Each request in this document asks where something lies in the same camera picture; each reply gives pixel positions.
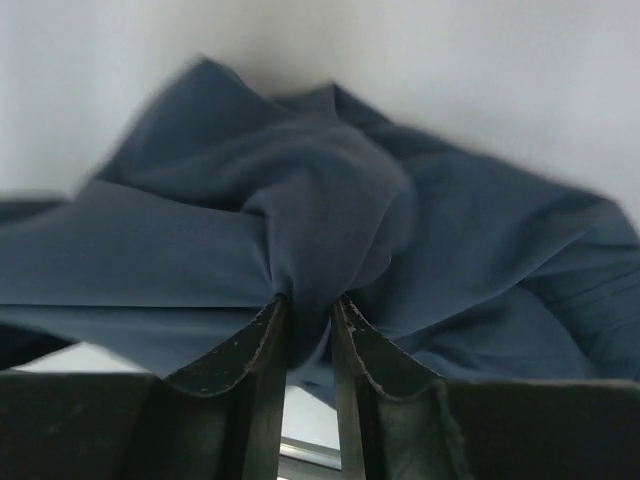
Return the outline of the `blue tank top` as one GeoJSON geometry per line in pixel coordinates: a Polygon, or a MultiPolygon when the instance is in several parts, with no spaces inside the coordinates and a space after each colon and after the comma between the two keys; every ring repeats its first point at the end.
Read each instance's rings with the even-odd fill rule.
{"type": "Polygon", "coordinates": [[[447,378],[639,376],[639,238],[614,202],[337,85],[271,99],[201,61],[74,198],[1,204],[6,369],[87,342],[167,376],[279,294],[293,381],[325,403],[342,295],[447,378]]]}

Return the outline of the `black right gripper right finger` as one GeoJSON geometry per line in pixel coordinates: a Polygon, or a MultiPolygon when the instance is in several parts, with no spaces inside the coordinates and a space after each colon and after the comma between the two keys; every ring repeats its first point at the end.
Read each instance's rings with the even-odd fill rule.
{"type": "Polygon", "coordinates": [[[381,335],[347,296],[332,307],[331,354],[344,478],[469,478],[444,383],[381,335]]]}

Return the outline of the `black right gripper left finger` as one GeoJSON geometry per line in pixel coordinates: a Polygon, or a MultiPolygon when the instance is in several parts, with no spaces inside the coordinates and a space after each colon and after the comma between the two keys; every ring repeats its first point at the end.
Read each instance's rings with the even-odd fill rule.
{"type": "Polygon", "coordinates": [[[274,479],[288,303],[275,297],[231,338],[154,381],[124,456],[127,479],[274,479]]]}

